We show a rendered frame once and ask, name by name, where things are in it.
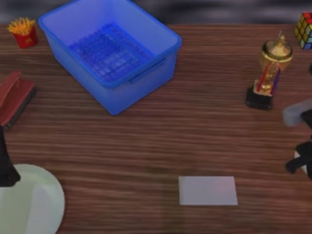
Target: blue bin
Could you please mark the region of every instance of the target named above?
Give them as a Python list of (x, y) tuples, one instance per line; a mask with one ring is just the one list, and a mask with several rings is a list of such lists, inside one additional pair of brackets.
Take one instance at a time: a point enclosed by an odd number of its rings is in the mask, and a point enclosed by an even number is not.
[(129, 0), (74, 0), (39, 25), (56, 60), (112, 115), (173, 77), (181, 38)]

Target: white plate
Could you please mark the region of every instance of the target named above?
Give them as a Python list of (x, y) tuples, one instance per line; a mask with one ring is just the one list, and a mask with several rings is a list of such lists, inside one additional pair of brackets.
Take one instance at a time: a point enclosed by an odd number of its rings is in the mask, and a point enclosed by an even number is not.
[(0, 188), (0, 234), (56, 234), (65, 210), (61, 184), (41, 167), (14, 166), (21, 180)]
[[(300, 157), (300, 155), (297, 153), (297, 151), (294, 152), (294, 157), (295, 157), (295, 158)], [(305, 173), (307, 173), (307, 166), (303, 166), (303, 167), (301, 167), (301, 169), (302, 169)]]

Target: colorful puzzle cube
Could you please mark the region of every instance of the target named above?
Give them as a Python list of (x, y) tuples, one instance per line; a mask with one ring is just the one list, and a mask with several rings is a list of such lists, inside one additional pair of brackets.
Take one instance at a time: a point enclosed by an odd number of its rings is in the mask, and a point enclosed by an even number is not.
[(312, 13), (302, 13), (294, 32), (301, 48), (312, 49)]

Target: wooden surface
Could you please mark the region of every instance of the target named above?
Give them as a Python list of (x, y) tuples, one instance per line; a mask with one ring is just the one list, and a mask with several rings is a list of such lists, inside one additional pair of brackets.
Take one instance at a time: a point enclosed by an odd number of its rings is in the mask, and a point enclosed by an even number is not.
[[(284, 164), (309, 139), (282, 110), (311, 98), (312, 52), (292, 25), (172, 26), (183, 39), (175, 77), (112, 117), (54, 60), (44, 35), (20, 50), (0, 28), (0, 75), (19, 69), (38, 88), (6, 133), (15, 164), (51, 171), (64, 186), (59, 234), (309, 234), (312, 182)], [(294, 59), (273, 110), (245, 106), (259, 50), (280, 29)], [(178, 176), (234, 176), (238, 206), (179, 206)]]

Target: trophy base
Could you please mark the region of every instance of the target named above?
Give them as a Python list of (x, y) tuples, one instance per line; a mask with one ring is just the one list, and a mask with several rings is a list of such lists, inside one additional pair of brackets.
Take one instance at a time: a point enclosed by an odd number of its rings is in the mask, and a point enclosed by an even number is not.
[(254, 93), (254, 87), (250, 87), (247, 90), (246, 105), (250, 108), (270, 110), (272, 109), (272, 100), (273, 98), (270, 96)]

